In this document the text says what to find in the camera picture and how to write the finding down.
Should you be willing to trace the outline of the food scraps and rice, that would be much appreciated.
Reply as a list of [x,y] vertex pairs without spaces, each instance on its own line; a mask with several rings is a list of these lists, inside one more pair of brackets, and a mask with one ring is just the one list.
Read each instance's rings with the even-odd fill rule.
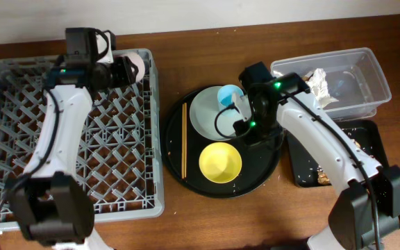
[[317,182],[320,185],[330,185],[331,184],[328,176],[326,175],[326,173],[324,172],[324,170],[321,168],[320,165],[317,168]]

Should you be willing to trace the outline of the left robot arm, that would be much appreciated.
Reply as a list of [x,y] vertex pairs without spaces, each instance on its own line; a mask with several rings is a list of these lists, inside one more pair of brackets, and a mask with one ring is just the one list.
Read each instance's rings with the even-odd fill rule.
[[67,52],[57,57],[42,91],[47,111],[36,148],[21,176],[7,180],[8,204],[26,240],[53,249],[108,249],[94,228],[94,206],[76,182],[85,120],[98,92],[141,81],[137,53],[114,56],[115,35],[67,28]]

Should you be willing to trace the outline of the pink cup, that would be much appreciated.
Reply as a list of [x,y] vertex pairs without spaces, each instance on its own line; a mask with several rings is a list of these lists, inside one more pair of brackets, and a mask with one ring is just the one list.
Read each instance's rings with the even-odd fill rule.
[[135,53],[135,52],[128,52],[128,53],[124,53],[122,55],[123,58],[125,56],[128,56],[138,66],[139,73],[137,75],[137,82],[141,81],[144,78],[144,74],[145,74],[145,70],[146,70],[143,59],[141,58],[141,56],[138,53]]

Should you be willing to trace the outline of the white tissue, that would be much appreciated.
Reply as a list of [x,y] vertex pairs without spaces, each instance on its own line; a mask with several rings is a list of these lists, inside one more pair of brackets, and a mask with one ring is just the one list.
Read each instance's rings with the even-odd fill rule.
[[306,84],[309,86],[310,91],[315,95],[316,100],[322,108],[325,108],[330,103],[338,102],[338,99],[329,94],[326,72],[322,68],[317,68],[314,71],[308,72],[306,78]]

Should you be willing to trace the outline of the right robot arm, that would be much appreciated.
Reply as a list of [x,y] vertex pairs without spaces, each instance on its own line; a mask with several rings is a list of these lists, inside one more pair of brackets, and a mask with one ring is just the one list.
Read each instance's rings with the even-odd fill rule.
[[384,167],[359,149],[298,74],[276,78],[258,62],[238,79],[246,94],[233,100],[243,116],[234,124],[237,135],[257,145],[287,130],[338,195],[328,226],[310,236],[304,249],[382,249],[381,238],[400,229],[400,167]]

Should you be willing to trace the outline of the yellow bowl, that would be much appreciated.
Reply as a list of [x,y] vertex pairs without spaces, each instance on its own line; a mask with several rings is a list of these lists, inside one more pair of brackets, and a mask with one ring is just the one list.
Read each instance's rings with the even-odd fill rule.
[[231,144],[214,142],[206,146],[201,152],[199,169],[213,183],[229,183],[240,174],[242,157]]

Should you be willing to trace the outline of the blue cup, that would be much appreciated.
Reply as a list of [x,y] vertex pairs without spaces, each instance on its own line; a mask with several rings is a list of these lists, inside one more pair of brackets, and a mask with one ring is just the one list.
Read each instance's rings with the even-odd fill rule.
[[225,85],[220,87],[217,93],[217,101],[220,110],[223,110],[233,104],[234,94],[236,94],[238,97],[244,95],[242,89],[236,85]]

